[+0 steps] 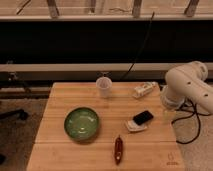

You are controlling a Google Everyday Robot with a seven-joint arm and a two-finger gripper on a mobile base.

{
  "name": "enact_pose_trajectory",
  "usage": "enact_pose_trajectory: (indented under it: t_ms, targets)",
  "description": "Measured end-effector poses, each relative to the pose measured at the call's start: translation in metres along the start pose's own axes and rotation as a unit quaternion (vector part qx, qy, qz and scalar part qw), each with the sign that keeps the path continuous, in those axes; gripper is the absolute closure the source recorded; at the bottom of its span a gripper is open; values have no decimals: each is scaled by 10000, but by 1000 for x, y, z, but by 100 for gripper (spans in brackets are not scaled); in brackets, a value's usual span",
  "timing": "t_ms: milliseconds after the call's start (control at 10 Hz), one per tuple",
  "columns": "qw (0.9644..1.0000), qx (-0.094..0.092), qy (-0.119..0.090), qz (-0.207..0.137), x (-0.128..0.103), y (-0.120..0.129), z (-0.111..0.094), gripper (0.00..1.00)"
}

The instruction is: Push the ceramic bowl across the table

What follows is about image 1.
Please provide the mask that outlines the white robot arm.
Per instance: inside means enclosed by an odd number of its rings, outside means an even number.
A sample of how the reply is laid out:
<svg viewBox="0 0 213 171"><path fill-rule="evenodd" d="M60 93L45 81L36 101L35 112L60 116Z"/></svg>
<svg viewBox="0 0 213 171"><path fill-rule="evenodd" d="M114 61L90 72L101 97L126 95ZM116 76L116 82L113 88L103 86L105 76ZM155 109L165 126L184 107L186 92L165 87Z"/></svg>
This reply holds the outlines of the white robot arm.
<svg viewBox="0 0 213 171"><path fill-rule="evenodd" d="M168 70L166 85L160 95L162 104L167 109L178 109L185 99L189 99L213 114L213 87L205 83L207 76L207 66L200 61Z"/></svg>

